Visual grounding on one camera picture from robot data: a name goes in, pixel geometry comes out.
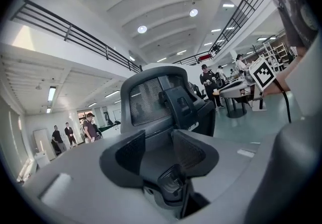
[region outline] fluorescent light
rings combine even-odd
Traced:
[[[56,91],[56,87],[51,86],[49,88],[48,101],[52,101],[52,99],[54,98],[55,91]]]
[[[105,98],[107,98],[107,97],[110,97],[110,96],[112,96],[112,95],[114,95],[114,94],[116,94],[116,93],[119,93],[120,91],[115,91],[115,92],[113,92],[113,93],[111,93],[111,94],[109,94],[109,95],[106,95],[105,96]]]
[[[223,4],[223,8],[233,8],[235,5],[234,4]]]
[[[190,15],[191,17],[195,17],[197,14],[198,14],[198,10],[196,10],[196,9],[192,9],[192,10],[190,11],[190,13],[189,13],[189,15]]]
[[[134,94],[134,95],[132,95],[131,97],[135,97],[135,96],[138,96],[138,95],[140,95],[141,93],[137,93],[137,94]]]
[[[90,104],[90,105],[88,106],[88,108],[90,108],[91,106],[94,106],[95,104],[96,104],[96,102],[94,102],[94,103]]]
[[[161,62],[162,60],[165,60],[165,59],[167,59],[167,58],[165,57],[165,58],[163,58],[163,59],[158,60],[157,62]]]
[[[177,55],[182,55],[183,53],[185,53],[187,50],[183,50],[177,53]]]
[[[137,31],[139,33],[145,33],[147,31],[147,27],[145,25],[141,25],[139,28],[137,28]]]

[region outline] pants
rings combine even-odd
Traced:
[[[217,106],[221,106],[219,95],[213,95],[212,93],[213,93],[212,90],[206,90],[206,94],[207,94],[209,100],[212,101],[213,104],[215,105],[215,108],[216,108],[216,103],[217,103]]]
[[[68,137],[68,140],[69,140],[70,146],[72,146],[72,142],[74,142],[74,143],[77,145],[77,143],[76,143],[76,140],[75,140],[75,137],[74,137],[74,136],[69,136],[69,137]]]
[[[63,142],[59,142],[57,145],[62,153],[67,151],[67,148]]]

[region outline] arched ceiling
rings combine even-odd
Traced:
[[[91,0],[115,20],[150,62],[173,62],[203,50],[222,0]],[[190,17],[191,9],[199,11]],[[147,27],[139,34],[137,28]],[[187,50],[182,56],[176,53]]]

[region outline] gray floor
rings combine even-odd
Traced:
[[[297,101],[291,92],[287,93],[292,122],[301,118]],[[237,142],[261,142],[268,134],[276,134],[288,123],[286,104],[282,94],[270,95],[264,99],[265,112],[253,112],[245,104],[247,114],[240,118],[228,118],[227,109],[218,109],[214,136]]]

